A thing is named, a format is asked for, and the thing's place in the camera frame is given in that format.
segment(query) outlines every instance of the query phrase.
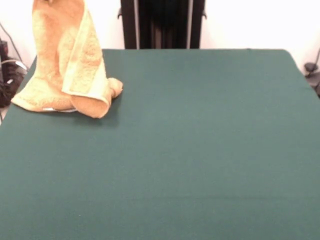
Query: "green cloth surface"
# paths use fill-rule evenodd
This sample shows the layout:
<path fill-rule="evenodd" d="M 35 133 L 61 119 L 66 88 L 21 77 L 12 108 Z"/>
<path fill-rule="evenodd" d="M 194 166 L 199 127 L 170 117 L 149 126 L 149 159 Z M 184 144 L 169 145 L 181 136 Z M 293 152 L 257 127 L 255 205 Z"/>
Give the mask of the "green cloth surface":
<path fill-rule="evenodd" d="M 104 54 L 103 119 L 9 109 L 1 240 L 320 239 L 320 102 L 289 53 Z"/>

